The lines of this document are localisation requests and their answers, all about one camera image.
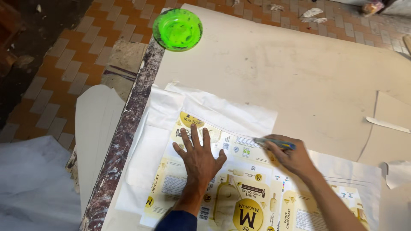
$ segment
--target green bowl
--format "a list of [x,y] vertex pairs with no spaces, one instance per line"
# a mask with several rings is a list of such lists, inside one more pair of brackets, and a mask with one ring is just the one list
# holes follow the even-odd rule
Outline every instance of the green bowl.
[[155,40],[171,51],[185,51],[201,39],[203,25],[193,12],[186,9],[169,9],[161,13],[153,24]]

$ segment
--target dark floor corner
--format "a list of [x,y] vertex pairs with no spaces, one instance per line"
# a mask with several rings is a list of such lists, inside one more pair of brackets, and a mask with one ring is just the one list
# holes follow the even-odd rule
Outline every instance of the dark floor corner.
[[[64,28],[77,26],[92,0],[22,0],[18,11],[21,13],[25,31],[22,31],[10,51],[17,57],[30,55],[34,61],[25,67],[14,65],[7,76],[0,79],[0,129],[13,108],[21,101],[31,80],[43,63],[43,57],[53,46]],[[36,11],[40,4],[41,13]]]

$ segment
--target blue sleeve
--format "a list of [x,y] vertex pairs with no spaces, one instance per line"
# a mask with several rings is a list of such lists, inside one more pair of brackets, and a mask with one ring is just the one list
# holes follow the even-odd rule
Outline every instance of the blue sleeve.
[[171,211],[158,223],[155,231],[196,231],[197,217],[186,211]]

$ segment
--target paper scrap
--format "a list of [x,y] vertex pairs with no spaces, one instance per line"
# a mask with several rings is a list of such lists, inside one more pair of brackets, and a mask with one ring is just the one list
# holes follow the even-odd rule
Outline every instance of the paper scrap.
[[398,131],[402,131],[402,132],[406,132],[406,133],[410,133],[410,134],[411,134],[411,130],[408,129],[408,128],[405,128],[405,127],[401,127],[401,126],[398,126],[398,125],[394,125],[394,124],[391,124],[391,123],[388,123],[388,122],[385,122],[385,121],[382,121],[382,120],[374,119],[374,118],[371,118],[371,117],[368,117],[368,116],[365,117],[365,119],[366,119],[368,122],[373,123],[373,124],[376,124],[376,125],[380,125],[380,126],[383,126],[383,127],[392,128],[392,129],[395,129],[395,130],[398,130]]
[[327,21],[326,18],[315,18],[315,17],[313,17],[313,18],[305,18],[301,22],[303,22],[303,23],[310,23],[310,22],[323,23],[323,22],[326,22],[326,21]]
[[273,10],[273,11],[279,11],[279,10],[284,11],[284,7],[281,6],[281,5],[277,5],[277,4],[271,4],[270,10]]
[[320,8],[311,8],[311,9],[309,9],[309,10],[307,10],[305,13],[303,13],[300,17],[307,17],[307,18],[309,18],[309,17],[311,17],[311,16],[314,16],[314,15],[316,15],[316,14],[319,14],[319,13],[322,13],[322,12],[324,12],[323,10],[321,10]]
[[386,164],[388,165],[386,181],[390,189],[411,183],[411,162],[396,160]]

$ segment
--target qr code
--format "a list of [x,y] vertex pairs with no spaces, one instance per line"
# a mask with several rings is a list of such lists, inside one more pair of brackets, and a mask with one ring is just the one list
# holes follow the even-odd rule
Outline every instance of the qr code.
[[229,143],[223,143],[223,149],[228,150],[230,148]]

